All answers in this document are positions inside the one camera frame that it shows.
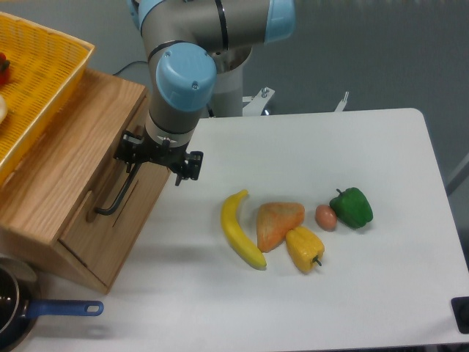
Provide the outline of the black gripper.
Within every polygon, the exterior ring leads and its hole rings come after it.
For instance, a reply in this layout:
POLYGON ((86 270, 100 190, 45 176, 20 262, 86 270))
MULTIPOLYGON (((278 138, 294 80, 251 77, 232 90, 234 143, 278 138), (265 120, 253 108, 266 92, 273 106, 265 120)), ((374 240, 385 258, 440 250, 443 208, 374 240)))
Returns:
POLYGON ((198 180, 202 169, 204 153, 187 153, 188 143, 174 147, 170 142, 156 142, 147 132, 143 136, 129 130, 122 132, 114 158, 125 164, 125 171, 131 172, 136 164, 150 162, 175 169, 175 186, 184 180, 198 180))

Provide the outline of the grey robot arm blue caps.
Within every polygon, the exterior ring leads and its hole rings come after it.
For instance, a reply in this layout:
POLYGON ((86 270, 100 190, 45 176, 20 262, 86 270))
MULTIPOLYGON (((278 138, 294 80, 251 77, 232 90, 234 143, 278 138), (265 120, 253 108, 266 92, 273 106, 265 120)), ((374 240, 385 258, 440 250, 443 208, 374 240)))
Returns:
POLYGON ((135 175, 159 164, 177 181, 197 180, 200 151, 187 151, 217 79, 212 55, 288 38, 295 30, 293 1, 128 1, 147 56, 152 82, 142 135, 122 134, 115 159, 135 175))

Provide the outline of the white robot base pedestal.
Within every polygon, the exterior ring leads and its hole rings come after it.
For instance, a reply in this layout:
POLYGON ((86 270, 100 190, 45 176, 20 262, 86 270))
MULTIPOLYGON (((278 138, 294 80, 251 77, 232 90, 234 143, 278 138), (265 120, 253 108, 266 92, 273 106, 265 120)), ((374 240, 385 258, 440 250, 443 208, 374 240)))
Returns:
POLYGON ((209 117, 240 117, 243 115, 243 69, 252 47, 213 53, 217 69, 213 96, 207 105, 209 117))

